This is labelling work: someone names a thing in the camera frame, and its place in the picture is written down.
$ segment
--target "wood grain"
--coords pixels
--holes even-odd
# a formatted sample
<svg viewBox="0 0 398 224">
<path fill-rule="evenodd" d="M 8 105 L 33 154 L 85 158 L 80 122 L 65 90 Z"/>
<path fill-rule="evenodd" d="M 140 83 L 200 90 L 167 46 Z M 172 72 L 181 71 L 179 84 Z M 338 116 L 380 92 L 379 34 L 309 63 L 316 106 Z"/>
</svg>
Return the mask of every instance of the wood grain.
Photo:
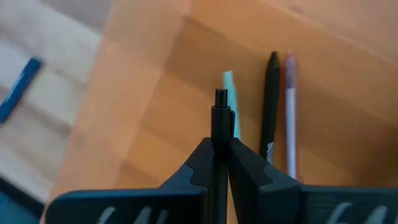
<svg viewBox="0 0 398 224">
<path fill-rule="evenodd" d="M 391 185 L 398 67 L 386 43 L 359 38 L 371 27 L 348 26 L 356 34 L 349 36 L 324 28 L 327 17 L 308 21 L 283 1 L 191 3 L 117 2 L 53 197 L 161 184 L 210 134 L 225 70 L 235 73 L 243 142 L 256 151 L 267 58 L 288 49 L 300 63 L 297 146 L 305 183 Z M 283 170 L 283 106 L 275 141 Z"/>
<path fill-rule="evenodd" d="M 100 38 L 41 0 L 0 0 L 0 99 L 31 57 L 44 63 L 0 126 L 0 175 L 42 202 L 62 163 Z"/>
</svg>

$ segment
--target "light wood floor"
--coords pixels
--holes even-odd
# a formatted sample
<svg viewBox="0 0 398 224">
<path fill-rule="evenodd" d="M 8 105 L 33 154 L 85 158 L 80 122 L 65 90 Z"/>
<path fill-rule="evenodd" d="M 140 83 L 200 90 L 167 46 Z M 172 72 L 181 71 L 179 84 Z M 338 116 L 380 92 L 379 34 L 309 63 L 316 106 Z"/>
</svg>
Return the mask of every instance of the light wood floor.
<svg viewBox="0 0 398 224">
<path fill-rule="evenodd" d="M 91 11 L 91 2 L 0 1 L 0 99 L 30 57 L 45 63 L 0 126 L 0 175 L 42 201 L 62 163 L 111 5 L 96 1 L 102 11 Z"/>
</svg>

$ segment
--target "white pen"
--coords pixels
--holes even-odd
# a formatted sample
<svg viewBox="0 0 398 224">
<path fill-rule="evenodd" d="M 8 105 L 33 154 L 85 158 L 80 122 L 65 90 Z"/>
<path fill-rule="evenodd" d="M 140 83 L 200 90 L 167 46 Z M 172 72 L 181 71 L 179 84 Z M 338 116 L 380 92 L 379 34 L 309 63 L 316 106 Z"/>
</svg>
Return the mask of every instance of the white pen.
<svg viewBox="0 0 398 224">
<path fill-rule="evenodd" d="M 287 52 L 285 61 L 286 75 L 286 145 L 287 145 L 287 173 L 293 178 L 297 178 L 296 174 L 296 108 L 295 108 L 295 76 L 296 76 L 296 60 L 292 51 Z"/>
</svg>

